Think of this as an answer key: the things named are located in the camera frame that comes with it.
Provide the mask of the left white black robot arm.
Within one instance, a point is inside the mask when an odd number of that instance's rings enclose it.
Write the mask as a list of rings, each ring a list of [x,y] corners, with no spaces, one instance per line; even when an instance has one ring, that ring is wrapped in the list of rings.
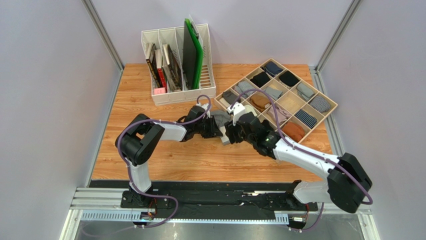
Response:
[[[155,201],[148,191],[152,188],[148,160],[160,141],[186,142],[200,135],[204,139],[220,138],[223,133],[209,107],[193,106],[187,115],[168,122],[137,115],[117,137],[115,146],[126,163],[129,190],[124,202],[147,207]]]

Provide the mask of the grey white underwear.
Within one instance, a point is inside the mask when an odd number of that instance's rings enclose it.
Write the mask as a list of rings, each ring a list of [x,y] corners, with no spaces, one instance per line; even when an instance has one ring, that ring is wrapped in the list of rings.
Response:
[[[222,144],[224,146],[230,144],[230,140],[226,135],[225,123],[232,121],[231,116],[226,111],[222,110],[213,110],[210,112],[210,116],[214,117],[216,125],[222,133],[222,137],[220,137]]]

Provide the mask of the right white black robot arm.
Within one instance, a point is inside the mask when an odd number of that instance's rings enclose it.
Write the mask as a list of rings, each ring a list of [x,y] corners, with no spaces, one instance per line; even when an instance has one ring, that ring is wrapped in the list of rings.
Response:
[[[274,130],[267,121],[260,122],[252,113],[225,123],[231,144],[248,142],[262,156],[292,163],[322,178],[318,182],[300,182],[292,194],[301,203],[333,203],[354,214],[360,205],[372,205],[368,191],[373,183],[358,159],[323,153],[301,145]]]

